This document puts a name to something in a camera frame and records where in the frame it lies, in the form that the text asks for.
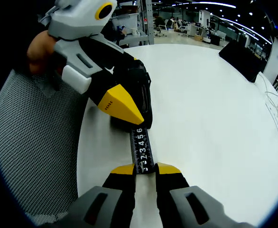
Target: human hand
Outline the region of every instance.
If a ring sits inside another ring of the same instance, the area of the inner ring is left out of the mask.
[[[29,70],[32,74],[41,74],[46,71],[56,42],[57,40],[50,36],[47,30],[36,35],[27,50]]]

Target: office chair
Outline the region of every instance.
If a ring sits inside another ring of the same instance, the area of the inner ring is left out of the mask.
[[[11,71],[0,91],[0,172],[35,225],[55,222],[78,198],[78,139],[87,102],[46,75]]]

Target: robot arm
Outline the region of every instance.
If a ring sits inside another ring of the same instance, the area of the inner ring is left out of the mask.
[[[49,11],[48,33],[60,40],[54,50],[66,59],[62,80],[77,92],[89,93],[103,112],[132,124],[144,121],[132,96],[107,70],[134,58],[100,32],[116,0],[57,0]]]

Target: ceiling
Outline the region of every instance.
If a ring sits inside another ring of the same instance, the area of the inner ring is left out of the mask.
[[[173,4],[187,11],[199,11],[206,10],[212,14],[236,21],[239,24],[249,27],[253,31],[259,33],[267,40],[271,41],[271,38],[278,37],[278,0],[214,0],[213,2],[219,2],[224,4],[230,4],[236,6],[236,8],[230,8],[226,6],[211,5],[211,4],[191,4],[195,2],[192,0],[152,0],[153,10],[157,10],[163,7],[168,9]],[[261,44],[266,44],[266,41],[259,39]]]

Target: white robot head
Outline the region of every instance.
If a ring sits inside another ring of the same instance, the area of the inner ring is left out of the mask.
[[[57,0],[48,33],[74,40],[99,34],[114,12],[116,0]]]

